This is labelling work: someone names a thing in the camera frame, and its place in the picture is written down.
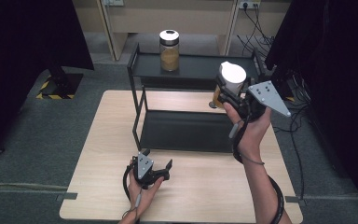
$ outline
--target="human hand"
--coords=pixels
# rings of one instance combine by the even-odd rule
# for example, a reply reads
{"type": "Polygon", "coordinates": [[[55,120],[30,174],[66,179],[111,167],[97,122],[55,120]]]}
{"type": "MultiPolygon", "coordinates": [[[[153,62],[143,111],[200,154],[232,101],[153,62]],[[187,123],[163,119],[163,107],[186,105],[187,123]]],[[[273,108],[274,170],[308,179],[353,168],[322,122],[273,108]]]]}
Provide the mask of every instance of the human hand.
{"type": "MultiPolygon", "coordinates": [[[[228,117],[232,123],[237,123],[241,120],[238,112],[229,103],[223,103],[228,117]]],[[[260,158],[260,143],[270,125],[271,109],[266,108],[264,114],[257,120],[248,123],[245,133],[238,144],[238,151],[240,154],[246,156],[253,161],[261,161],[260,158]]]]}
{"type": "Polygon", "coordinates": [[[156,195],[159,187],[161,186],[162,181],[164,181],[164,177],[160,177],[153,187],[150,189],[142,189],[142,187],[136,182],[135,177],[133,175],[133,169],[130,170],[130,184],[129,184],[129,192],[131,198],[131,210],[136,212],[136,217],[140,217],[146,210],[149,208],[150,204],[153,201],[154,196],[156,195]],[[135,208],[136,200],[138,195],[141,194],[141,201],[138,204],[138,207],[135,208]]]}

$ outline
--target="human arm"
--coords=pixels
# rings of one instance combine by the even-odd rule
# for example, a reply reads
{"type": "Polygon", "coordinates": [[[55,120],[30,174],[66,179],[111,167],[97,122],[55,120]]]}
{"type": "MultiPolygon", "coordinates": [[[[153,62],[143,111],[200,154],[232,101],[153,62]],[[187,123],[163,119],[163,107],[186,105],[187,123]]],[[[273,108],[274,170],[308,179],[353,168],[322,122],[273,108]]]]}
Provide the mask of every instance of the human arm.
{"type": "MultiPolygon", "coordinates": [[[[237,111],[230,104],[224,103],[224,107],[233,123],[241,120],[237,111]]],[[[271,109],[267,107],[263,116],[248,123],[245,133],[238,144],[238,151],[242,157],[243,167],[254,201],[255,220],[257,223],[270,223],[275,217],[278,207],[277,194],[269,181],[264,165],[261,164],[260,155],[260,143],[270,125],[270,115],[271,109]]],[[[283,211],[280,223],[291,223],[285,211],[283,211]]]]}
{"type": "Polygon", "coordinates": [[[118,223],[135,223],[135,221],[147,210],[147,208],[149,208],[154,196],[161,186],[162,181],[164,181],[164,177],[160,177],[150,189],[142,189],[138,182],[135,180],[133,170],[130,170],[129,192],[131,208],[125,213],[121,221],[118,223]],[[140,197],[140,201],[138,207],[135,207],[138,197],[140,197]]]}

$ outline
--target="wooden table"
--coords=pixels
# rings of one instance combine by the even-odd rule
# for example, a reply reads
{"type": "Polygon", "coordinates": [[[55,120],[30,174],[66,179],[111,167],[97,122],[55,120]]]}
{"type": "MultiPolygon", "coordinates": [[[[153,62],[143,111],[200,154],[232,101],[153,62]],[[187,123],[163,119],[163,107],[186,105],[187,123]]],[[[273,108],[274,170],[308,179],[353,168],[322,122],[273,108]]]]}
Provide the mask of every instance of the wooden table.
{"type": "MultiPolygon", "coordinates": [[[[153,109],[219,112],[208,106],[210,92],[149,91],[147,97],[153,109]]],[[[120,220],[130,208],[122,177],[138,152],[131,132],[134,118],[130,91],[104,93],[68,188],[68,193],[76,193],[77,197],[63,201],[62,218],[120,220]]],[[[284,196],[295,197],[271,128],[261,147],[268,174],[284,196]]],[[[155,162],[154,170],[164,168],[170,159],[173,164],[171,179],[163,182],[142,221],[255,222],[243,166],[230,153],[151,149],[148,157],[155,162]]],[[[298,203],[286,202],[285,209],[293,222],[302,221],[298,203]]]]}

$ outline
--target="motion capture controller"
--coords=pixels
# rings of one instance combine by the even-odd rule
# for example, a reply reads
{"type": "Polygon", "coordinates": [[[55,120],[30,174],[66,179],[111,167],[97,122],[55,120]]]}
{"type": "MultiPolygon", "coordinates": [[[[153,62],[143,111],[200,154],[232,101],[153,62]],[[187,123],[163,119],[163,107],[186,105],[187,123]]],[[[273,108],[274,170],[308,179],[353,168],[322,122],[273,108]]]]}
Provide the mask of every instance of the motion capture controller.
{"type": "Polygon", "coordinates": [[[165,169],[153,171],[154,161],[150,160],[147,155],[150,149],[138,152],[137,157],[132,157],[133,174],[139,185],[147,188],[153,185],[160,177],[164,176],[164,180],[170,179],[170,169],[172,168],[172,160],[168,162],[165,169]]]}
{"type": "Polygon", "coordinates": [[[217,100],[221,103],[231,104],[240,117],[248,119],[248,122],[260,118],[264,114],[266,106],[286,117],[291,116],[271,81],[249,86],[244,98],[241,98],[241,91],[236,95],[226,88],[226,82],[221,74],[217,75],[216,82],[220,88],[217,100]]]}

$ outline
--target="black metal shelf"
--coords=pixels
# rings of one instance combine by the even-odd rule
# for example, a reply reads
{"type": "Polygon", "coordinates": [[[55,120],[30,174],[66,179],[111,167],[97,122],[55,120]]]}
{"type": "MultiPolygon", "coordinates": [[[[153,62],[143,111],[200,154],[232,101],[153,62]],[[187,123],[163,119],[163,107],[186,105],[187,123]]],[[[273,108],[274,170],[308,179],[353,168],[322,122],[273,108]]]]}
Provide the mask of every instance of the black metal shelf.
{"type": "Polygon", "coordinates": [[[181,54],[179,68],[168,72],[161,69],[159,54],[141,52],[139,44],[135,45],[127,70],[137,111],[132,132],[138,150],[158,148],[232,152],[227,135],[224,135],[224,133],[228,134],[232,127],[226,114],[150,110],[146,98],[146,89],[148,88],[214,91],[215,79],[220,64],[223,62],[241,66],[245,69],[248,80],[251,77],[258,80],[260,76],[265,75],[257,50],[250,58],[181,54]],[[259,72],[255,67],[255,58],[260,64],[259,72]],[[135,78],[139,78],[142,84],[140,101],[138,101],[135,89],[135,78]],[[141,138],[139,138],[136,130],[144,104],[145,120],[141,138]]]}

